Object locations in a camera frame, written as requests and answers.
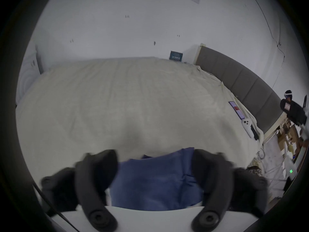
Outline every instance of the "white bedsheet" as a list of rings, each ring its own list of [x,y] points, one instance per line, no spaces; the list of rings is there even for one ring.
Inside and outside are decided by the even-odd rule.
[[[63,64],[41,75],[16,109],[19,142],[34,180],[72,166],[84,153],[117,149],[119,160],[195,147],[246,167],[260,148],[200,67],[158,58]]]

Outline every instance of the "white game controller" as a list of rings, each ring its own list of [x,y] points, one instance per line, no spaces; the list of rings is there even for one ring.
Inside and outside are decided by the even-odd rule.
[[[244,118],[241,123],[248,133],[249,137],[254,138],[253,131],[251,130],[252,121],[249,118]]]

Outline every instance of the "white vr headset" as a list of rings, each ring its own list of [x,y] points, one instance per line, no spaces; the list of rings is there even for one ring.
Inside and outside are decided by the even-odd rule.
[[[284,93],[284,97],[286,98],[288,95],[293,95],[293,93]]]

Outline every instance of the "blue pillow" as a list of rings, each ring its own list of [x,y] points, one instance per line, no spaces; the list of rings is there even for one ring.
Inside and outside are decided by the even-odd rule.
[[[112,206],[133,210],[184,209],[202,201],[203,190],[191,173],[194,148],[119,164],[110,186]]]

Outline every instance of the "gray upholstered headboard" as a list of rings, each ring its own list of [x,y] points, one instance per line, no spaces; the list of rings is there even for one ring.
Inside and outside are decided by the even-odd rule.
[[[260,77],[237,61],[202,46],[195,64],[220,79],[254,115],[257,126],[264,133],[282,114],[279,96]]]

